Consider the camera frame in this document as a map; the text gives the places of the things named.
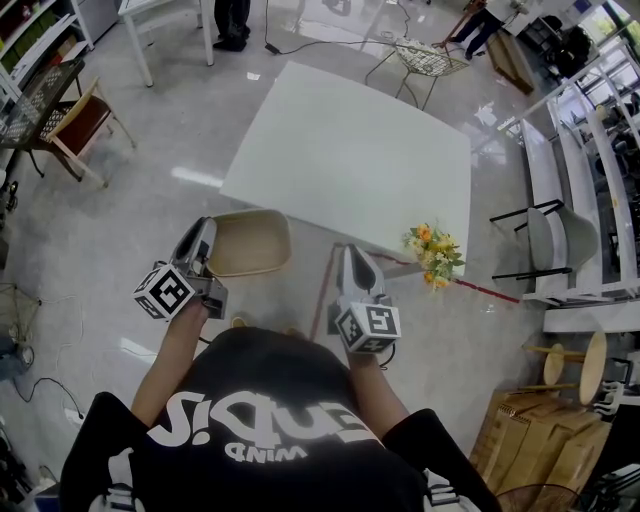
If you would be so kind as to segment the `person's right forearm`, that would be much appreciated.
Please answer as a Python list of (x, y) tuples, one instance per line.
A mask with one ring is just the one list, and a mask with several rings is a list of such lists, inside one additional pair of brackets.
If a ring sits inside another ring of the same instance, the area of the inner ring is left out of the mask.
[(392, 390), (374, 354), (348, 352), (347, 359), (360, 417), (382, 439), (409, 416), (409, 411)]

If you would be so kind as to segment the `grey chair with black frame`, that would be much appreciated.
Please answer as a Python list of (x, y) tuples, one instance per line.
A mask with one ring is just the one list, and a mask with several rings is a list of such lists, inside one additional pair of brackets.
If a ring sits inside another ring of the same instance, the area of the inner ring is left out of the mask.
[(494, 280), (531, 280), (554, 275), (576, 273), (592, 259), (600, 246), (594, 225), (576, 214), (560, 199), (553, 199), (491, 217), (496, 223), (525, 215), (526, 221), (514, 231), (527, 230), (531, 269), (517, 273), (494, 275)]

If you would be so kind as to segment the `stack of cardboard boxes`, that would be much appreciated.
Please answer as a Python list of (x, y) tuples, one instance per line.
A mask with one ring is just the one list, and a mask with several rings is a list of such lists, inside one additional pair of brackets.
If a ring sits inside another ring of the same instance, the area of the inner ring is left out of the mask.
[(470, 462), (494, 494), (528, 485), (586, 486), (611, 431), (554, 393), (493, 393)]

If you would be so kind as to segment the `wooden coat rack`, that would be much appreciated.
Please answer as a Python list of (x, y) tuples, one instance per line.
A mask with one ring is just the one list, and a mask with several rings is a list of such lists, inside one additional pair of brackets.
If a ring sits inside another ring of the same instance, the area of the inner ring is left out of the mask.
[(467, 19), (470, 18), (475, 12), (479, 9), (483, 8), (485, 5), (485, 0), (469, 0), (463, 9), (463, 14), (461, 18), (457, 21), (451, 31), (447, 34), (447, 36), (436, 43), (432, 43), (431, 46), (436, 49), (447, 49), (447, 45), (451, 41), (451, 39), (457, 34), (459, 29), (466, 23)]

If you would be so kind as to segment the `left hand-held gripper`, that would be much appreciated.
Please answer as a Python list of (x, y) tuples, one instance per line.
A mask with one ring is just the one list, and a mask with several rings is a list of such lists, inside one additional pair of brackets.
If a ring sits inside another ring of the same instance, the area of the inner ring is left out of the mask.
[(209, 270), (217, 224), (199, 218), (182, 236), (168, 262), (157, 261), (132, 293), (155, 320), (172, 320), (190, 302), (199, 301), (211, 319), (226, 315), (228, 289)]

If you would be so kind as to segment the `small white work table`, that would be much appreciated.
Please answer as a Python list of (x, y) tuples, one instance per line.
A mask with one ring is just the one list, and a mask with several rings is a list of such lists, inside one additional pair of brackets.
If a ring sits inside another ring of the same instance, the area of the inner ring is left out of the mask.
[(202, 30), (207, 65), (214, 65), (212, 0), (122, 0), (118, 15), (124, 22), (138, 70), (148, 88), (154, 85), (154, 80), (144, 57), (140, 37), (182, 19), (193, 18), (196, 21), (197, 27)]

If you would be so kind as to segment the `yellow and orange flower bouquet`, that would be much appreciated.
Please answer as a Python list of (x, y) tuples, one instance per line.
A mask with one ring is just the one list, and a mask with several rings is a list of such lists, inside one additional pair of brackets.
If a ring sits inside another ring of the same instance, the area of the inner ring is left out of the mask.
[(422, 223), (412, 227), (402, 235), (402, 243), (433, 291), (446, 288), (465, 266), (457, 241), (437, 226)]

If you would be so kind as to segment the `round wooden stool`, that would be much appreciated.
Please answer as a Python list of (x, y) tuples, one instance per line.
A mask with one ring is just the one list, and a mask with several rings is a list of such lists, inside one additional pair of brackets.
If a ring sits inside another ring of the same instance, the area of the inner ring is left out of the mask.
[[(596, 331), (585, 352), (569, 351), (561, 343), (548, 348), (528, 346), (527, 351), (546, 356), (543, 367), (543, 383), (521, 387), (522, 391), (546, 392), (563, 389), (576, 389), (581, 405), (589, 405), (599, 391), (607, 361), (608, 343), (604, 332)], [(567, 364), (581, 366), (580, 380), (577, 383), (561, 383), (560, 377)]]

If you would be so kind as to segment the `person's left forearm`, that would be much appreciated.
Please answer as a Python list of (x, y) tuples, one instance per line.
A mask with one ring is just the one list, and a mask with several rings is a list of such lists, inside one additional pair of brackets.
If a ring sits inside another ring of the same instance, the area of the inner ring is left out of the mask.
[(189, 371), (208, 312), (201, 302), (189, 302), (169, 323), (160, 350), (134, 396), (131, 412), (152, 427)]

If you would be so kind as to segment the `wooden floor platform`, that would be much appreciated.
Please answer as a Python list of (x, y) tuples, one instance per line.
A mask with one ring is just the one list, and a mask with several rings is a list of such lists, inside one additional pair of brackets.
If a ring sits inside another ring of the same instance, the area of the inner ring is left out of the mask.
[(496, 32), (487, 44), (491, 64), (507, 82), (526, 96), (535, 90), (535, 84), (526, 67), (516, 40), (507, 32)]

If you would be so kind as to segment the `black patterned glass table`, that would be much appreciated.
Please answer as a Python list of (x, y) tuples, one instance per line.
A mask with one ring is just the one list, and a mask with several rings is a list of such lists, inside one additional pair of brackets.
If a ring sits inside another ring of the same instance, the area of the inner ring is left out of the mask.
[(72, 84), (79, 86), (79, 75), (84, 67), (83, 60), (76, 58), (43, 69), (31, 79), (9, 112), (5, 122), (6, 128), (0, 131), (0, 154), (8, 150), (27, 153), (36, 171), (43, 177), (44, 174), (38, 168), (33, 152), (48, 152), (76, 181), (82, 181), (82, 177), (72, 169), (62, 150), (45, 140), (45, 131), (47, 127), (53, 128), (50, 119), (59, 110), (67, 90)]

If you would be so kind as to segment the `white metal shelving rack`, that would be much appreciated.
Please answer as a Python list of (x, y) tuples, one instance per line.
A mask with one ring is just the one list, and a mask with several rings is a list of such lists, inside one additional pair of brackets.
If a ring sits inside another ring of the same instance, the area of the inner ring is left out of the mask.
[(531, 279), (528, 300), (564, 307), (640, 294), (640, 220), (626, 188), (631, 174), (615, 151), (617, 129), (630, 133), (632, 148), (640, 150), (640, 114), (630, 112), (602, 66), (627, 52), (625, 43), (616, 44), (501, 127), (524, 144), (530, 206), (560, 199), (600, 238), (596, 255), (576, 273)]

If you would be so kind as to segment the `beige oval tray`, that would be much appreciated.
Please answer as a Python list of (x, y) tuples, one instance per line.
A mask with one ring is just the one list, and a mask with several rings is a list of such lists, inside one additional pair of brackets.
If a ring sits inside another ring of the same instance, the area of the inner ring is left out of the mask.
[(243, 210), (212, 220), (216, 233), (207, 269), (216, 277), (277, 271), (291, 258), (289, 222), (276, 210)]

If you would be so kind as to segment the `white storage shelf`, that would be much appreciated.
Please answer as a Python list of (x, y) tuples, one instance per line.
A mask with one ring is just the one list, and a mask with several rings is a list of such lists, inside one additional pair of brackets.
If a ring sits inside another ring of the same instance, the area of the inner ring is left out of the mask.
[(94, 49), (79, 0), (0, 0), (0, 97), (17, 100), (47, 63)]

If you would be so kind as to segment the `black floor fan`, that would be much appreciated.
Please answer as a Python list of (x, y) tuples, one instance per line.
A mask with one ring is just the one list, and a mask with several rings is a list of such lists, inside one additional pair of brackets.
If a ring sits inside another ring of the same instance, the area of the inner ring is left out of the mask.
[(571, 512), (581, 507), (579, 495), (556, 484), (532, 484), (497, 496), (502, 512)]

